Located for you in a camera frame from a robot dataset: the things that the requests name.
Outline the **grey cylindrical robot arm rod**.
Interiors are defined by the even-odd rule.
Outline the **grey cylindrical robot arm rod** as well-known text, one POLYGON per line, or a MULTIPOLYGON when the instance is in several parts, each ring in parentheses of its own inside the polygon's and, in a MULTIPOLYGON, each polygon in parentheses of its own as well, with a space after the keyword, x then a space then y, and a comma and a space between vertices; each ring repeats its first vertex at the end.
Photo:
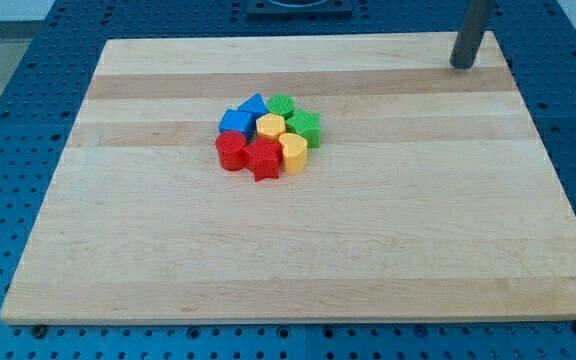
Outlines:
POLYGON ((494 0, 468 1, 449 59, 453 68, 467 70, 474 65, 494 3, 494 0))

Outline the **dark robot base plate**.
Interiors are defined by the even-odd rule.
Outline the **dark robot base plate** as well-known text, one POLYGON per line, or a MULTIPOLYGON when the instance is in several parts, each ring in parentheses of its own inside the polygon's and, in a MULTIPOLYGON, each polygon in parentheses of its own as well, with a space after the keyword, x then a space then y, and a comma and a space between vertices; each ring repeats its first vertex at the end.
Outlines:
POLYGON ((267 16, 351 16, 353 0, 248 0, 247 18, 267 16))

